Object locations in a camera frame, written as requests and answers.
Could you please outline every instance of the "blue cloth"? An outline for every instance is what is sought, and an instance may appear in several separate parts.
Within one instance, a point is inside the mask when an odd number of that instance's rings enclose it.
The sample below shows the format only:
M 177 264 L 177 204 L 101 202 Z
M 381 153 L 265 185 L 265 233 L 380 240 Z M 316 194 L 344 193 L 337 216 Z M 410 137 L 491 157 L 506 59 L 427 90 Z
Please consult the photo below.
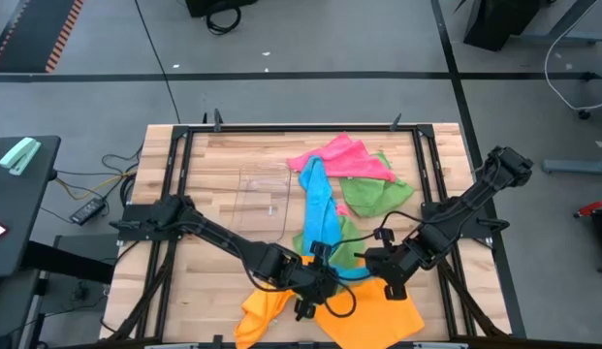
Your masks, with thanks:
M 312 156 L 299 175 L 299 184 L 307 192 L 304 229 L 302 233 L 302 255 L 313 256 L 311 243 L 321 241 L 331 246 L 341 241 L 341 230 L 335 211 L 333 189 L 327 178 L 324 163 L 319 156 Z M 358 278 L 369 275 L 367 268 L 345 270 L 332 266 L 340 276 Z

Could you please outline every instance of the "green cloth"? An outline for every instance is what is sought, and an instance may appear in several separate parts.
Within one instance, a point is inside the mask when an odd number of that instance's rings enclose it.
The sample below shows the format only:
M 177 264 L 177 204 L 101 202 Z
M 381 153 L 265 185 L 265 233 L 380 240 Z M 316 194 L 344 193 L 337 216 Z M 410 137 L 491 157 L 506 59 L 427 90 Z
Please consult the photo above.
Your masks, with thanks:
M 376 153 L 375 156 L 391 169 L 385 154 Z M 382 215 L 402 205 L 412 194 L 413 188 L 400 179 L 395 183 L 388 180 L 371 178 L 340 178 L 339 184 L 343 197 L 348 206 L 361 217 L 375 217 Z
M 341 229 L 341 239 L 358 238 L 359 230 L 355 223 L 346 215 L 337 217 L 339 227 Z M 294 250 L 302 253 L 302 233 L 292 239 Z M 338 266 L 344 269 L 352 269 L 359 264 L 359 258 L 355 257 L 355 253 L 364 253 L 365 244 L 362 241 L 346 242 L 340 244 L 329 259 L 329 264 Z

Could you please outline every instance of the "clear plastic container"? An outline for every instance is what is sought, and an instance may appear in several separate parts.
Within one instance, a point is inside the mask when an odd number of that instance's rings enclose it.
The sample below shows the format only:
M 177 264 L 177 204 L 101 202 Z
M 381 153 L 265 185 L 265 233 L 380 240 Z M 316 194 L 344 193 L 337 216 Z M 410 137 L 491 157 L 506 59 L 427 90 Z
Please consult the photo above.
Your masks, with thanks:
M 291 176 L 284 164 L 242 165 L 232 231 L 253 241 L 279 241 L 285 232 Z

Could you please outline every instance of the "orange cloth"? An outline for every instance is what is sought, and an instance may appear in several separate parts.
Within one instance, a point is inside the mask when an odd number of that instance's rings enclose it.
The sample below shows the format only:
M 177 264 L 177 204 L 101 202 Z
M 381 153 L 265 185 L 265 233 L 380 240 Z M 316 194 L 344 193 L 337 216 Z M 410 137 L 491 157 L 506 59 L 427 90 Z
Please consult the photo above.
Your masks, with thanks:
M 410 297 L 405 301 L 387 301 L 385 285 L 384 280 L 372 278 L 352 286 L 357 310 L 351 316 L 336 318 L 324 305 L 319 305 L 315 322 L 344 349 L 386 348 L 422 329 L 424 320 Z M 234 330 L 237 348 L 246 349 L 258 342 L 293 295 L 292 291 L 255 290 L 242 304 L 245 315 Z M 348 292 L 341 292 L 329 298 L 329 305 L 334 312 L 344 313 L 352 306 L 352 299 Z

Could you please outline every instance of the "pink cloth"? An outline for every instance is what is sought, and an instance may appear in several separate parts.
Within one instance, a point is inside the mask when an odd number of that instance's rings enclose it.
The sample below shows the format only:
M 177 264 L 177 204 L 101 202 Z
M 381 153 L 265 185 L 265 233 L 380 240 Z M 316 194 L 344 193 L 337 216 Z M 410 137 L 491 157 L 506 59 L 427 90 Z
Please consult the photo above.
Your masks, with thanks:
M 288 166 L 302 171 L 309 157 L 320 156 L 327 176 L 364 177 L 396 181 L 392 173 L 377 157 L 369 156 L 361 141 L 352 141 L 342 133 L 326 146 L 308 151 L 297 158 L 288 159 Z
M 335 212 L 337 215 L 347 215 L 348 217 L 352 217 L 350 215 L 350 211 L 348 210 L 348 206 L 346 205 L 337 205 L 335 207 Z

